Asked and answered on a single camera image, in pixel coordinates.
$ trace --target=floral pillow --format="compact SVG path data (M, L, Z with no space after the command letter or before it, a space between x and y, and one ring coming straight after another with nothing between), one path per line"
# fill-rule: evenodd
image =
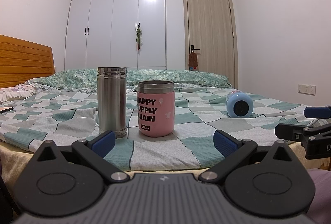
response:
M0 102L25 99L36 94L37 88L31 85L5 87L0 89Z

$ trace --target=wooden headboard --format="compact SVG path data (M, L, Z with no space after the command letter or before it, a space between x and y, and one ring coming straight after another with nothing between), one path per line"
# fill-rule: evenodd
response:
M0 88L52 74L52 48L0 35Z

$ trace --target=triangular cutout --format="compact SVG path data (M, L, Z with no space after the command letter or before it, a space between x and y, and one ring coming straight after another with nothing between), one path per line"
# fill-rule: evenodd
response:
M37 161L50 161L53 159L56 159L56 157L53 153L52 148L48 146L44 148Z
M281 146L277 149L273 159L277 159L280 161L292 161L291 157L287 154L286 150Z

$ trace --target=wardrobe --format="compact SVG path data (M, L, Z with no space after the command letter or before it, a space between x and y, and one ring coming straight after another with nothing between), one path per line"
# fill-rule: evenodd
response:
M65 69L101 66L166 69L165 0L71 1Z

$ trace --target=blue cylindrical container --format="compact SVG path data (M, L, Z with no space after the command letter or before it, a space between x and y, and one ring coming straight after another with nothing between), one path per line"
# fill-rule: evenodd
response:
M253 100L241 91L231 92L225 100L226 110L231 118L249 118L253 112Z

